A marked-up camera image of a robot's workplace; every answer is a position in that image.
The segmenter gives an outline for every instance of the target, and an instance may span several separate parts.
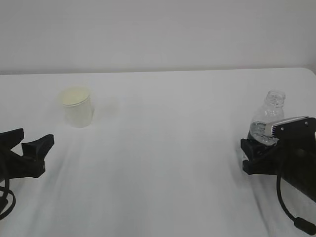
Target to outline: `black cable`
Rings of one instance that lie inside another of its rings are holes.
[[[0,186],[0,191],[4,192],[4,189],[5,189],[4,187]],[[15,203],[16,203],[16,199],[15,199],[14,193],[10,189],[8,190],[8,193],[12,195],[13,200],[12,200],[12,203],[11,203],[10,207],[7,210],[5,210],[3,213],[0,214],[0,220],[2,220],[3,218],[7,217],[11,213],[11,211],[14,209],[14,206],[15,206]]]
[[[289,210],[286,208],[285,204],[284,204],[284,201],[283,201],[283,198],[282,198],[282,195],[281,195],[281,177],[282,177],[282,174],[283,174],[283,167],[284,167],[284,163],[286,161],[286,158],[282,158],[282,161],[281,161],[281,164],[280,164],[280,167],[279,167],[279,170],[277,172],[277,176],[276,176],[276,194],[277,194],[277,199],[283,209],[283,211],[285,212],[285,214],[294,222],[294,225],[296,228],[304,231],[305,233],[313,236],[313,235],[316,235],[316,226],[307,221],[307,220],[304,220],[303,218],[300,218],[300,217],[294,217],[290,212]]]

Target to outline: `black mount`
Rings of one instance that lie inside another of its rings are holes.
[[[15,196],[9,189],[9,180],[14,178],[38,178],[45,172],[44,159],[54,145],[54,136],[46,135],[36,141],[22,143],[23,155],[20,156],[11,149],[24,139],[22,128],[0,133],[0,182],[5,181],[5,187],[0,187],[3,192],[0,197],[0,220],[6,217],[14,208]],[[13,196],[12,204],[3,211],[7,204],[8,194]]]

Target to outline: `cable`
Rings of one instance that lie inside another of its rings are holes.
[[[283,198],[282,198],[282,195],[281,195],[281,177],[282,177],[282,174],[283,174],[283,167],[284,167],[284,163],[285,163],[285,160],[286,158],[283,158],[282,161],[281,161],[281,165],[279,167],[279,170],[277,172],[277,176],[276,176],[276,194],[277,194],[277,199],[283,209],[283,211],[285,212],[285,214],[294,222],[294,225],[296,228],[304,231],[305,233],[313,236],[316,234],[316,226],[303,219],[303,218],[300,218],[300,217],[294,217],[290,212],[289,210],[286,208],[285,204],[284,204],[284,201],[283,201]]]

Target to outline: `white tablecloth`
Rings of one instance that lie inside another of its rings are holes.
[[[1,237],[297,237],[276,178],[241,169],[239,140],[270,89],[287,117],[316,115],[306,69],[0,76],[0,131],[54,134],[46,172],[11,180]],[[58,93],[92,91],[90,126],[64,122]],[[18,146],[14,149],[21,153]],[[282,182],[294,216],[316,204]]]

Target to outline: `white cup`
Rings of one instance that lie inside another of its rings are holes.
[[[60,93],[66,119],[73,127],[86,127],[92,121],[90,91],[86,87],[70,87]]]

